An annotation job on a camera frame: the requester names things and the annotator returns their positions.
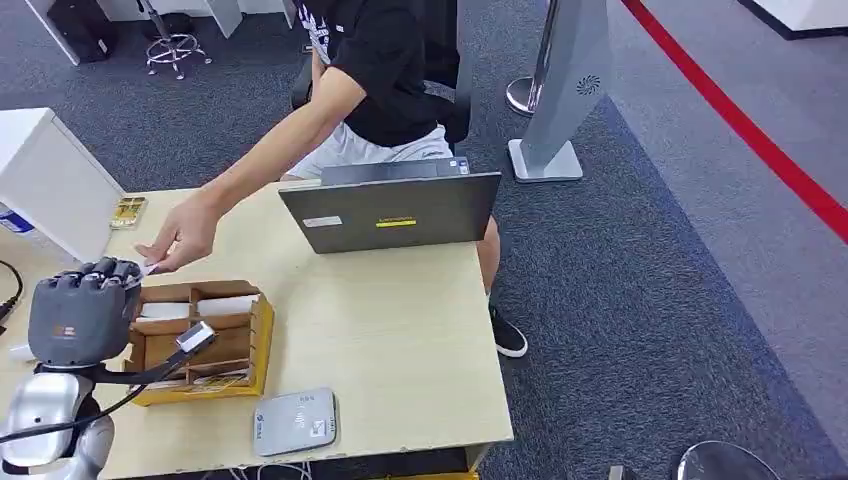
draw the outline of blue carpet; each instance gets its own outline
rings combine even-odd
[[[526,120],[503,91],[529,69],[542,11],[517,0],[466,9],[477,90],[460,149],[476,170],[509,171],[506,141]],[[227,41],[199,22],[215,63],[187,68],[182,82],[145,75],[132,25],[115,58],[72,69],[27,15],[0,7],[0,108],[53,107],[128,190],[218,174],[287,113],[303,59],[301,34],[270,15],[246,18]],[[3,51],[9,38],[43,60],[14,63],[23,53]],[[26,80],[28,65],[37,81]],[[627,464],[665,478],[681,449],[706,438],[748,447],[785,478],[848,471],[612,102],[598,105],[575,147],[584,180],[527,186],[507,175],[498,199],[508,248],[495,298],[531,349],[502,362],[516,441],[492,450],[484,477],[601,479]],[[454,468],[454,453],[418,457],[420,468],[316,465],[316,478]]]

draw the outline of blue label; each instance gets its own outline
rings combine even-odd
[[[15,233],[27,233],[35,230],[35,227],[11,210],[0,213],[0,225]]]

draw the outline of hand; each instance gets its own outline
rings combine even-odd
[[[195,193],[168,214],[159,236],[151,246],[136,245],[147,264],[158,263],[155,273],[175,272],[212,253],[215,230],[223,213]]]

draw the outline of person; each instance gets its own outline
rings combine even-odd
[[[453,156],[435,100],[425,92],[424,36],[408,1],[298,0],[296,6],[313,47],[310,101],[174,207],[152,245],[136,247],[158,271],[211,254],[219,219],[270,182],[319,178],[330,165]],[[489,293],[500,263],[494,219],[477,251]],[[523,356],[524,335],[489,309],[498,351]]]

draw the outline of card reader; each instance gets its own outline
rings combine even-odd
[[[253,417],[253,451],[261,456],[309,450],[336,439],[336,402],[329,388],[261,400]]]

